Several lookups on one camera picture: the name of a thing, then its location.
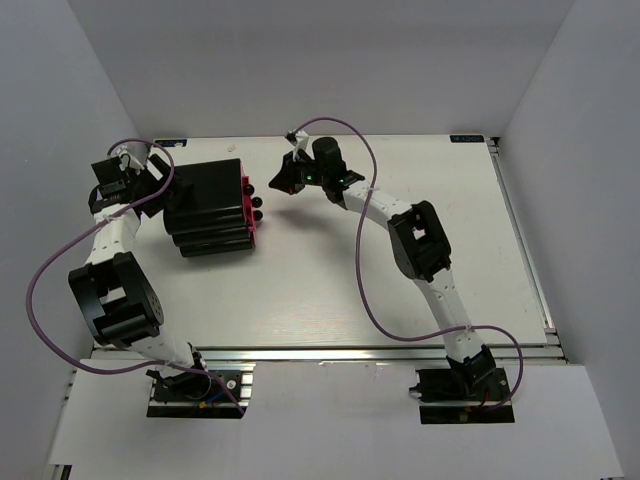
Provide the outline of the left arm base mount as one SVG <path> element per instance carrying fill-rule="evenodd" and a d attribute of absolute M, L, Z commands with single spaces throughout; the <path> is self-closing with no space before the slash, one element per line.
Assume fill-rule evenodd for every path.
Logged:
<path fill-rule="evenodd" d="M 152 379 L 146 416 L 155 419 L 242 419 L 243 372 L 214 370 L 211 376 L 175 369 L 148 370 Z"/>

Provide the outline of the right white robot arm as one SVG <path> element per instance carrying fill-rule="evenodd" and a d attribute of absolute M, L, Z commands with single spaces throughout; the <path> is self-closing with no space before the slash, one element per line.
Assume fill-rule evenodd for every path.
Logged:
<path fill-rule="evenodd" d="M 361 216 L 357 238 L 366 219 L 385 229 L 396 266 L 420 290 L 442 332 L 453 390 L 466 399 L 477 397 L 496 364 L 456 290 L 451 245 L 434 206 L 402 201 L 348 169 L 333 137 L 309 142 L 304 133 L 289 133 L 286 139 L 293 150 L 283 156 L 269 187 L 289 195 L 320 187 L 331 203 Z"/>

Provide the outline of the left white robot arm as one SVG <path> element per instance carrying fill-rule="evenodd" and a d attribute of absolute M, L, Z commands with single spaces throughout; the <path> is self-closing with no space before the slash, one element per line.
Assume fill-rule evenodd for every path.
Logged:
<path fill-rule="evenodd" d="M 171 172 L 160 156 L 138 157 L 130 144 L 92 165 L 98 185 L 88 205 L 99 229 L 85 264 L 68 275 L 76 302 L 94 340 L 158 361 L 160 372 L 177 376 L 177 387 L 199 399 L 211 374 L 197 350 L 163 329 L 161 302 L 133 249 L 143 216 L 180 207 L 193 183 Z"/>

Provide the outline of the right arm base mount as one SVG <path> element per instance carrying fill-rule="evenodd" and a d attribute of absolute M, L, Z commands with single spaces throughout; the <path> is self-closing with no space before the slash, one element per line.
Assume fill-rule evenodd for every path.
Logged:
<path fill-rule="evenodd" d="M 418 402 L 422 425 L 515 423 L 510 385 L 500 367 L 471 388 L 452 369 L 419 369 L 408 393 Z"/>

